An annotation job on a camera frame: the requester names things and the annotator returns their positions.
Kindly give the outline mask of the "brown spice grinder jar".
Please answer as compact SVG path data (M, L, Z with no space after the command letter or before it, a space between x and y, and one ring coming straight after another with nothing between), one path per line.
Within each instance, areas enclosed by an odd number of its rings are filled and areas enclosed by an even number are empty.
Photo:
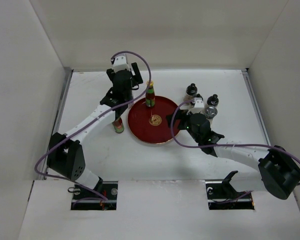
M185 91L185 96L184 96L184 101L188 101L188 100L191 100L194 95L196 95L198 92L198 88L196 86L195 83L191 83L187 88L186 88L186 91Z

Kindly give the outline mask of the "red sauce bottle green label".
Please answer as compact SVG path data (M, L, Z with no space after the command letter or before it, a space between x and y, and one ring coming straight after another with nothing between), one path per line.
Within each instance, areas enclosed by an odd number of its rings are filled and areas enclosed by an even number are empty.
M155 91L154 91L154 84L153 82L146 82L147 84L147 90L145 93L145 104L147 107L152 108L155 106Z

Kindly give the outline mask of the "silver top spice jar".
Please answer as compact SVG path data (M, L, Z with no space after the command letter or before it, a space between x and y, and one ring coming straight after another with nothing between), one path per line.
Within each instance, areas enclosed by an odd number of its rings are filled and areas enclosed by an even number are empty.
M210 122L210 124L212 124L213 119L217 116L217 114L218 110L215 106L209 105L204 109L204 115L206 119Z

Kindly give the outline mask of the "black cap spice jar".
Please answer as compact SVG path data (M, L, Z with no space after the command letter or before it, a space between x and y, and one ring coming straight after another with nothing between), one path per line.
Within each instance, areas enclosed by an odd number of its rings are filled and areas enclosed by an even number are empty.
M208 106L217 107L219 105L219 98L217 94L213 94L210 97L208 97L206 101Z

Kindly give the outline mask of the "white powder grinder jar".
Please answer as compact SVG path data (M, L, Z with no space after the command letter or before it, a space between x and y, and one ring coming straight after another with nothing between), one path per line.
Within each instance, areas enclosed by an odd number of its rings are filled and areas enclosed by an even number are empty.
M199 99L201 99L202 101L204 100L203 97L202 97L199 93L195 94L195 95L193 96L193 98L194 98L194 99L199 98Z

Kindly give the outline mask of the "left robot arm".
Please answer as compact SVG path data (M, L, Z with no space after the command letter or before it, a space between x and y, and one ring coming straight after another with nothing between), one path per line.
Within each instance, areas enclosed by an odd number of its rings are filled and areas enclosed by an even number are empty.
M110 87L105 73L75 73L70 82L59 132L83 121ZM128 127L128 111L121 116L124 131L116 133L112 124L93 132L83 141L86 167L105 181L185 180L191 178L189 149L174 140L150 144L137 139Z

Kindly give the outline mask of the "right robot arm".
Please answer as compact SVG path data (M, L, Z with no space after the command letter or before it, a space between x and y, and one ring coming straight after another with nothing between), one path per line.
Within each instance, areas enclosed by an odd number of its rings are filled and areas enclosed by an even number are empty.
M178 129L185 130L197 143L194 148L207 155L235 161L260 173L265 189L274 197L286 200L300 185L300 168L284 148L264 144L240 144L211 129L201 113L176 110L170 125L179 120Z

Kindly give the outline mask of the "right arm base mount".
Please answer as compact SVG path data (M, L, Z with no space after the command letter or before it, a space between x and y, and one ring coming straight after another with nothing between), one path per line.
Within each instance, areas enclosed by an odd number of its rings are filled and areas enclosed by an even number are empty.
M205 181L209 210L254 210L252 191L236 191L231 180L238 171L231 171L223 179Z

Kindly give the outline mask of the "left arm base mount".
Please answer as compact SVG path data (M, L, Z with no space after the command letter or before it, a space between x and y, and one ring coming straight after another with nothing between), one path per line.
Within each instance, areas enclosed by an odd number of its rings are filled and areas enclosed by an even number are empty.
M117 209L119 183L117 181L104 181L96 191L103 197L75 184L68 188L72 194L70 209L72 211L115 211Z

